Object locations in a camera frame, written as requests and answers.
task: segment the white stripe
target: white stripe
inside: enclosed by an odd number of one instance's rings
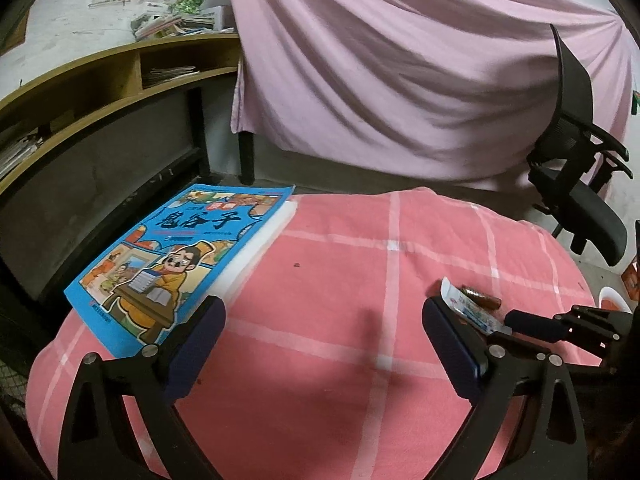
[[[82,335],[82,332],[84,332],[86,325],[84,323],[82,323],[79,327],[78,330],[76,331],[74,338],[71,340],[71,343],[69,343],[69,346],[66,348],[65,352],[62,354],[62,356],[60,357],[60,360],[58,362],[58,366],[56,367],[56,370],[53,372],[53,376],[51,378],[51,382],[49,383],[49,387],[47,388],[47,393],[44,396],[44,400],[42,402],[42,406],[40,408],[40,415],[38,416],[38,423],[36,425],[36,444],[38,446],[38,448],[40,448],[40,436],[42,434],[42,424],[44,423],[44,415],[47,412],[47,408],[49,407],[49,402],[51,400],[51,396],[53,394],[53,390],[56,388],[56,385],[58,384],[58,381],[60,380],[60,375],[62,375],[62,370],[63,368],[66,366],[66,362],[69,359],[69,354],[71,354],[71,352],[73,351],[73,349],[75,348],[76,344],[78,343],[78,340],[80,339],[80,336]]]
[[[542,244],[542,250],[545,252],[546,256],[549,258],[549,262],[551,263],[551,274],[554,282],[553,290],[554,294],[556,295],[556,301],[558,302],[558,308],[562,310],[562,297],[560,296],[560,287],[558,286],[558,269],[556,268],[556,262],[551,257],[551,254],[549,254],[549,251],[546,249],[545,235],[543,235],[541,231],[536,231],[538,232],[538,237],[540,238],[540,243]]]
[[[287,348],[289,350],[302,352],[303,354],[341,363],[371,366],[376,360],[375,355],[361,349],[325,343],[291,332],[280,332],[279,330],[272,330],[265,326],[240,319],[227,320],[225,330],[262,341],[263,343],[273,344],[281,348]]]
[[[500,298],[500,272],[498,271],[498,261],[497,254],[495,251],[495,236],[494,232],[489,225],[489,222],[486,221],[486,218],[482,215],[482,209],[478,207],[476,204],[471,204],[471,208],[476,212],[478,218],[480,219],[480,223],[484,228],[484,232],[486,233],[486,244],[489,250],[489,265],[491,266],[491,284],[493,292],[492,294],[496,298]]]
[[[334,234],[316,234],[306,231],[293,231],[287,229],[282,232],[284,236],[292,238],[302,238],[303,240],[311,240],[313,242],[335,242],[337,244],[350,245],[354,247],[369,247],[372,249],[386,250],[388,240],[373,240],[372,238],[357,238],[352,236],[334,235]]]
[[[389,250],[389,248],[390,247],[392,248],[394,245],[394,240],[375,240],[370,238],[356,238],[356,237],[334,235],[334,234],[322,235],[322,234],[315,234],[315,233],[307,233],[304,231],[284,231],[282,235],[291,236],[293,238],[302,238],[305,240],[312,240],[316,242],[334,242],[338,244],[345,244],[345,245],[356,246],[356,247],[370,247],[370,248],[376,248],[380,250]],[[454,256],[452,254],[436,253],[432,251],[430,248],[417,244],[416,242],[398,242],[398,247],[400,251],[404,251],[407,253],[421,254],[423,256],[430,258],[431,260],[434,260],[435,262],[439,262],[445,265],[460,267],[461,269],[472,270],[473,272],[482,274],[483,276],[491,277],[492,274],[494,274],[491,267],[489,266],[476,264],[474,262],[470,262],[468,260],[465,260],[464,258],[460,258],[459,256]],[[535,288],[536,290],[555,291],[555,286],[553,286],[550,283],[543,283],[543,282],[536,282],[534,280],[528,280],[527,278],[523,278],[521,276],[515,276],[510,272],[505,272],[504,270],[500,270],[499,273],[500,273],[500,279],[505,280],[506,282],[515,283],[517,285],[522,285],[529,288]],[[579,298],[591,299],[591,295],[581,289],[558,286],[558,290],[560,294],[563,294],[565,296],[577,296]]]
[[[409,359],[393,358],[387,355],[376,355],[360,348],[326,343],[309,337],[272,330],[262,325],[241,319],[229,318],[225,330],[243,337],[250,337],[263,343],[273,344],[280,348],[295,350],[306,355],[313,355],[329,361],[351,365],[375,366],[380,370],[391,370],[398,374],[425,377],[428,379],[447,379],[440,363],[432,364]]]
[[[389,241],[399,244],[400,238],[400,195],[393,192],[389,204]],[[396,328],[398,326],[398,301],[400,283],[400,251],[387,243],[385,303],[382,313],[382,334],[378,344],[377,369],[373,375],[373,384],[369,393],[367,413],[362,425],[362,437],[356,456],[351,480],[370,479],[376,466],[378,444],[382,431],[382,419],[385,415],[386,392],[389,387],[389,371],[393,367]]]
[[[389,372],[376,370],[369,392],[369,404],[362,425],[362,439],[358,448],[351,480],[370,479],[376,466],[382,418],[385,415],[386,392],[389,388]]]

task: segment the black chair seat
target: black chair seat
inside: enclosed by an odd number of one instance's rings
[[[543,197],[553,196],[559,171],[533,166],[529,181]],[[553,210],[551,204],[545,204]],[[581,180],[553,211],[554,218],[567,231],[590,240],[607,264],[615,265],[626,250],[626,228],[613,210]]]

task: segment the cartoon man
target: cartoon man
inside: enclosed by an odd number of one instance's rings
[[[106,274],[111,269],[113,269],[113,267],[116,266],[115,261],[118,259],[118,256],[120,256],[120,254],[120,252],[110,254],[106,260],[104,260],[100,265],[91,269],[84,276],[84,278],[80,280],[80,285],[84,286],[84,288],[87,288],[91,284],[91,282],[98,276],[100,276],[101,274]]]
[[[144,330],[140,339],[155,342],[161,329],[174,323],[180,287],[187,273],[212,250],[211,244],[200,241],[169,253],[160,264],[142,269],[130,282],[116,286],[103,307],[110,308],[111,316],[120,324],[128,314],[130,321]]]

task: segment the mesh chair back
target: mesh chair back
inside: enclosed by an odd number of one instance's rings
[[[563,119],[563,114],[571,115],[585,124],[593,124],[593,94],[589,73],[562,42],[553,25],[551,31],[558,53],[558,100],[551,123],[536,141],[531,153],[535,162],[566,159],[580,140],[580,130]]]

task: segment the wooden desk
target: wooden desk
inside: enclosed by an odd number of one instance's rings
[[[193,149],[155,174],[114,209],[60,265],[36,301],[12,275],[0,256],[0,285],[33,310],[46,311],[55,330],[68,311],[63,289],[115,237],[193,179],[210,181],[200,86],[206,80],[237,71],[241,54],[237,34],[207,34],[141,41],[86,56],[27,83],[0,101],[0,132],[14,127],[19,138],[37,128],[43,145],[0,180],[0,207],[34,174],[76,142],[137,108],[172,92],[184,92]],[[153,68],[195,66],[200,72],[143,87]]]

